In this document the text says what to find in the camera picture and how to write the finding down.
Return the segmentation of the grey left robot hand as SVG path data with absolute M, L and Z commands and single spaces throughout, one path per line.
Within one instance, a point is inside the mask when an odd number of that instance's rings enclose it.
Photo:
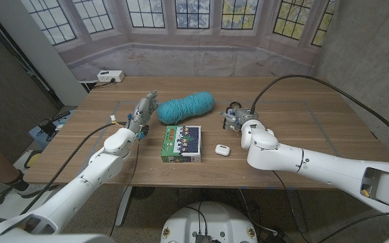
M 135 106 L 132 117 L 126 125 L 126 128 L 137 135 L 141 131 L 141 128 L 147 125 L 153 112 L 157 108 L 157 90 L 153 90 L 143 97 Z

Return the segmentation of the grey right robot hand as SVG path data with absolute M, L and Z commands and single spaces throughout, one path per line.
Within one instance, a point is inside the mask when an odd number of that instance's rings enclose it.
M 259 114 L 257 112 L 251 114 L 249 109 L 243 108 L 228 107 L 226 111 L 221 111 L 220 114 L 224 117 L 223 129 L 237 132 L 241 130 L 242 125 L 245 122 L 251 119 L 259 119 Z

